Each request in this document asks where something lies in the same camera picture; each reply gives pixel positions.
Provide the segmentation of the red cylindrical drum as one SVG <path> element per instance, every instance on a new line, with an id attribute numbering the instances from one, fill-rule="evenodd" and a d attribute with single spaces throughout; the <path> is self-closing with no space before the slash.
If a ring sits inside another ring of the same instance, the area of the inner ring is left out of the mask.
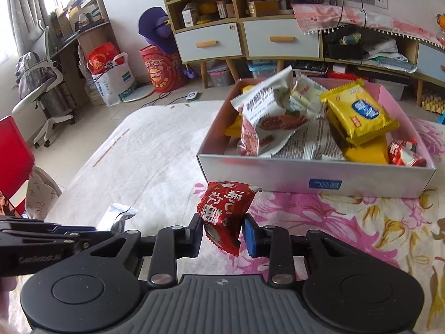
<path id="1" fill-rule="evenodd" d="M 178 53 L 166 54 L 155 45 L 148 45 L 140 50 L 140 56 L 156 93 L 168 93 L 186 84 Z"/>

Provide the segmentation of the pink cardboard box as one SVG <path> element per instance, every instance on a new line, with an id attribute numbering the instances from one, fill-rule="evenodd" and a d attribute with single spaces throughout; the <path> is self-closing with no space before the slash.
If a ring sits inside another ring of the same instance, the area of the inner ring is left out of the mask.
<path id="1" fill-rule="evenodd" d="M 291 79 L 283 72 L 237 81 L 198 152 L 206 180 L 305 194 L 420 196 L 436 167 L 410 119 L 381 85 L 365 83 L 367 97 L 352 101 L 352 114 L 389 116 L 398 129 L 357 146 L 356 161 L 345 159 L 345 134 L 318 98 L 343 85 L 338 79 Z"/>

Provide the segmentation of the pink clear snack packet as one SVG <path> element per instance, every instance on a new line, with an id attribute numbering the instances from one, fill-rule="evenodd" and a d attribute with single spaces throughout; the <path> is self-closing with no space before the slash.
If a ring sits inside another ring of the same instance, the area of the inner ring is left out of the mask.
<path id="1" fill-rule="evenodd" d="M 259 151 L 259 138 L 252 124 L 245 118 L 241 119 L 241 138 L 237 144 L 240 155 L 257 157 Z"/>

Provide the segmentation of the dark desk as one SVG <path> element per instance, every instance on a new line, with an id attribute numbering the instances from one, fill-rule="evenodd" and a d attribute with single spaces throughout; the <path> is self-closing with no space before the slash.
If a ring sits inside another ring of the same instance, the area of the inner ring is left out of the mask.
<path id="1" fill-rule="evenodd" d="M 74 0 L 67 11 L 65 19 L 72 34 L 64 38 L 51 58 L 61 63 L 64 84 L 77 109 L 87 103 L 103 105 L 87 62 L 88 54 L 101 45 L 109 42 L 119 48 L 106 7 L 103 0 Z"/>

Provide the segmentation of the red white candy packet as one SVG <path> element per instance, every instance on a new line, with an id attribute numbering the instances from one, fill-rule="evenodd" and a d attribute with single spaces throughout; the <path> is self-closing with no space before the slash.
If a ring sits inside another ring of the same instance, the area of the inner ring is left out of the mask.
<path id="1" fill-rule="evenodd" d="M 417 153 L 415 139 L 394 139 L 388 147 L 389 164 L 404 167 L 425 167 L 427 162 Z"/>

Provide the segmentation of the wooden tv cabinet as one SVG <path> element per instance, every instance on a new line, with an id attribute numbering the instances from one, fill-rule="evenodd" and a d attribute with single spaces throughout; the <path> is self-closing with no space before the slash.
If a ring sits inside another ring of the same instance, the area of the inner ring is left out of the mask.
<path id="1" fill-rule="evenodd" d="M 224 17 L 198 25 L 184 22 L 182 10 L 187 4 L 207 0 L 164 0 L 167 15 L 184 63 L 206 63 L 209 60 L 246 58 L 247 60 L 273 60 L 284 67 L 291 60 L 323 59 L 323 38 L 333 32 L 305 35 L 298 27 L 294 13 L 252 16 L 255 4 L 245 0 L 230 0 L 234 17 Z M 422 90 L 428 82 L 444 86 L 444 49 L 426 42 L 388 35 L 368 29 L 381 37 L 391 37 L 402 53 L 417 70 L 411 78 Z"/>

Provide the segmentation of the red white snack packet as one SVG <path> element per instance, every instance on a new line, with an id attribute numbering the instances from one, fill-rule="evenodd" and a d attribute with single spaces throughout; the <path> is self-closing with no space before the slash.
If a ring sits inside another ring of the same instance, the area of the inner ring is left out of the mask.
<path id="1" fill-rule="evenodd" d="M 210 182 L 201 198 L 197 213 L 203 221 L 207 238 L 220 250 L 238 256 L 239 235 L 256 194 L 262 189 L 247 183 Z"/>

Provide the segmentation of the red chair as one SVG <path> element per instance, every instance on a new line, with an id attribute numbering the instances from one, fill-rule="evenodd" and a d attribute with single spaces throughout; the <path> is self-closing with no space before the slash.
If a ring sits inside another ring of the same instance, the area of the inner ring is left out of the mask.
<path id="1" fill-rule="evenodd" d="M 25 199 L 18 204 L 12 197 L 29 179 L 35 164 L 31 149 L 12 116 L 1 119 L 1 215 L 25 218 Z"/>

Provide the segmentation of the yellow blue-label snack packet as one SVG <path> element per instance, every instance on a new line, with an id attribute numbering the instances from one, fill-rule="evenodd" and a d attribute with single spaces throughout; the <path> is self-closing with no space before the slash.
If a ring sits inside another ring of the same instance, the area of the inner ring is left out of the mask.
<path id="1" fill-rule="evenodd" d="M 327 90 L 319 99 L 333 111 L 352 146 L 361 146 L 400 127 L 399 121 L 365 89 L 362 79 Z"/>

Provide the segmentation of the white silver snack bag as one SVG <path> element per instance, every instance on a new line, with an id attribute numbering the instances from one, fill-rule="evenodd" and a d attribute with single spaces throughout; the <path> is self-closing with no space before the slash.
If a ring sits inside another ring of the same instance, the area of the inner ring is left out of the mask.
<path id="1" fill-rule="evenodd" d="M 98 232 L 110 232 L 113 235 L 121 234 L 125 230 L 125 222 L 132 219 L 139 211 L 122 203 L 112 203 L 103 214 L 96 226 Z"/>

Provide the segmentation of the grey white striped packet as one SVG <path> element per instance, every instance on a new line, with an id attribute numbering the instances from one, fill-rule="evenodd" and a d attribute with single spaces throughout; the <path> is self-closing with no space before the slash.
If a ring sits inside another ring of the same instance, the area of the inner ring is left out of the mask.
<path id="1" fill-rule="evenodd" d="M 331 134 L 329 122 L 324 118 L 310 121 L 296 130 L 274 158 L 308 161 L 345 160 Z"/>

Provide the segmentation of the white office chair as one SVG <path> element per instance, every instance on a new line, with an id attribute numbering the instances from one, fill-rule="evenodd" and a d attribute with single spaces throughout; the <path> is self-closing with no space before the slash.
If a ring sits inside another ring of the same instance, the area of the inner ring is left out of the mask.
<path id="1" fill-rule="evenodd" d="M 12 113 L 17 114 L 29 105 L 34 105 L 43 112 L 45 123 L 33 139 L 33 146 L 38 149 L 41 143 L 44 147 L 49 147 L 53 129 L 61 123 L 74 124 L 75 116 L 71 108 L 64 109 L 62 114 L 53 115 L 44 105 L 42 98 L 55 92 L 64 82 L 64 77 L 58 62 L 51 59 L 49 28 L 38 25 L 31 34 L 31 39 L 31 48 L 19 58 L 16 65 L 19 103 L 14 106 Z"/>

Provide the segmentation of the floral blanket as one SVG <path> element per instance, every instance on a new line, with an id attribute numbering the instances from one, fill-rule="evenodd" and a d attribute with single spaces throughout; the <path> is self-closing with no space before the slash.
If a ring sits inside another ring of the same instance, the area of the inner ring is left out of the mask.
<path id="1" fill-rule="evenodd" d="M 218 101 L 151 106 L 126 118 L 80 120 L 36 163 L 63 187 L 48 221 L 96 226 L 113 203 L 133 207 L 127 226 L 143 235 L 191 219 L 207 183 L 196 154 L 218 113 Z M 444 127 L 413 125 L 436 164 L 416 199 L 304 195 L 262 191 L 250 214 L 291 234 L 320 229 L 407 271 L 426 303 L 417 333 L 444 330 Z"/>

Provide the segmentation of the pink lace cloth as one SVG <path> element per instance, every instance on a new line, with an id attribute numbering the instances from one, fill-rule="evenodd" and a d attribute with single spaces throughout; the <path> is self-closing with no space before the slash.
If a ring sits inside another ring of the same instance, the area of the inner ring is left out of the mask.
<path id="1" fill-rule="evenodd" d="M 333 32 L 341 26 L 353 25 L 444 49 L 444 44 L 429 31 L 386 14 L 327 4 L 292 4 L 292 8 L 297 25 L 305 35 Z"/>

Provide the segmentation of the white brown biscuit packet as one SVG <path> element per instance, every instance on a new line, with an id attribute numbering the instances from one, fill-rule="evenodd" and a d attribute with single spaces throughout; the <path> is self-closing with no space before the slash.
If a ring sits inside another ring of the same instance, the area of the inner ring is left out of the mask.
<path id="1" fill-rule="evenodd" d="M 297 81 L 287 67 L 231 100 L 232 107 L 254 126 L 259 138 L 257 157 L 278 153 L 302 125 L 317 118 L 307 100 L 292 97 Z"/>

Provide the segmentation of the white shopping bag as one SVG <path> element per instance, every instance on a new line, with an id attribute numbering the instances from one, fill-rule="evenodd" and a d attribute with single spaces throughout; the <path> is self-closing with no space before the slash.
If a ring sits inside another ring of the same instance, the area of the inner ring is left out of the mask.
<path id="1" fill-rule="evenodd" d="M 137 86 L 127 53 L 119 53 L 111 42 L 96 47 L 88 54 L 87 68 L 106 106 L 123 102 Z"/>

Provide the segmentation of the yellow snack packet in box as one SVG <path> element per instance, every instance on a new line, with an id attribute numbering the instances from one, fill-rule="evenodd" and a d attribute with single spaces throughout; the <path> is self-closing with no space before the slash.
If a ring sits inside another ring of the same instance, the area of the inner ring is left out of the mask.
<path id="1" fill-rule="evenodd" d="M 238 114 L 235 118 L 234 123 L 227 127 L 225 135 L 231 138 L 240 138 L 242 130 L 242 115 Z"/>

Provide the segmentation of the red storage box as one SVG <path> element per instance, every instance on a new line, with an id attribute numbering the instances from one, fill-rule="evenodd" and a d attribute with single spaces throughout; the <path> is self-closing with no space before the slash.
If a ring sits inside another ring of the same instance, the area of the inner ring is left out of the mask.
<path id="1" fill-rule="evenodd" d="M 355 73 L 355 68 L 345 64 L 333 64 L 327 70 L 327 78 L 340 80 L 357 80 L 359 76 Z"/>

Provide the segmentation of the purple plush toy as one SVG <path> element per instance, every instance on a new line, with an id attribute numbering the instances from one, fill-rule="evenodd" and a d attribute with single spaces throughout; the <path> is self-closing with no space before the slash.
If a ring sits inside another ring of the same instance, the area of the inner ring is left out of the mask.
<path id="1" fill-rule="evenodd" d="M 161 7 L 144 11 L 138 21 L 138 32 L 163 53 L 178 53 L 177 43 L 167 13 Z"/>

